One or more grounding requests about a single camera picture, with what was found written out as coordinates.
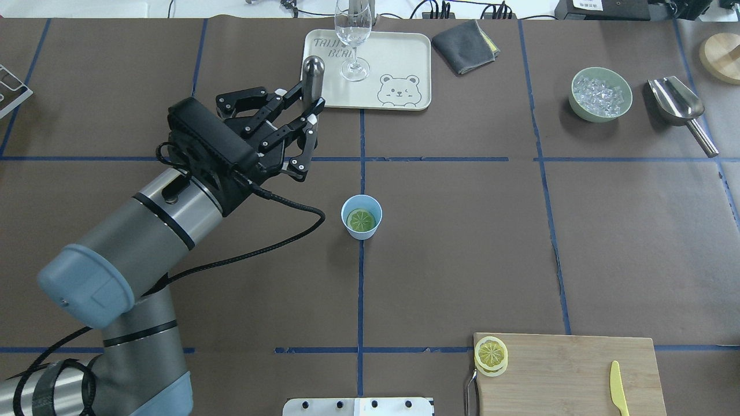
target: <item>knife blade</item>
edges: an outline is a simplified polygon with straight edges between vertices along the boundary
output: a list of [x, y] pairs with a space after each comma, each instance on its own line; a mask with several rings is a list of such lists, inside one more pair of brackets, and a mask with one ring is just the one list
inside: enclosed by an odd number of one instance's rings
[[611, 371], [609, 372], [609, 388], [611, 390], [611, 401], [619, 409], [622, 416], [630, 416], [627, 410], [627, 398], [625, 389], [622, 387], [622, 373], [619, 372], [619, 362], [611, 362]]

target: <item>metal scoop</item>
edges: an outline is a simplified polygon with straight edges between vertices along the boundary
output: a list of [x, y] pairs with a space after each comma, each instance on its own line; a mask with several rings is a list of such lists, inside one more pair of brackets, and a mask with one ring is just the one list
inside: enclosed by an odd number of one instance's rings
[[674, 126], [686, 125], [707, 157], [717, 156], [717, 148], [696, 120], [704, 114], [702, 100], [675, 76], [648, 80], [647, 83], [658, 101], [663, 118]]

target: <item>wine glass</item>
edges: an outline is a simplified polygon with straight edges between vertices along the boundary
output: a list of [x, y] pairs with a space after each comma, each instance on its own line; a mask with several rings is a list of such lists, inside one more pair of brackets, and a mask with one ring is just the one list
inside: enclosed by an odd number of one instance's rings
[[370, 64], [357, 57], [357, 47], [370, 36], [371, 29], [369, 0], [337, 0], [334, 30], [339, 40], [352, 48], [352, 58], [342, 63], [341, 74], [347, 81], [362, 81], [370, 75]]

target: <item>glass base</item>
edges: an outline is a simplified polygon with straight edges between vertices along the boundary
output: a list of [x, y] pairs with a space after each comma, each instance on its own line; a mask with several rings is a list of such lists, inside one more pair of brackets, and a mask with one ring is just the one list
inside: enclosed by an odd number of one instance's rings
[[370, 75], [370, 64], [362, 58], [357, 58], [357, 63], [355, 64], [354, 59], [350, 58], [342, 63], [341, 73], [347, 81], [362, 81]]

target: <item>wooden cutting board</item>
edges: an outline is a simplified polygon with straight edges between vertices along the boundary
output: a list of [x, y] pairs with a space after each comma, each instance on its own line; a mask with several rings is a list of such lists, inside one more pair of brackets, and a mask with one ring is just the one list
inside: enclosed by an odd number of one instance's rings
[[609, 369], [619, 361], [632, 416], [666, 416], [650, 338], [496, 334], [508, 349], [499, 377], [478, 374], [481, 416], [619, 416], [611, 401]]

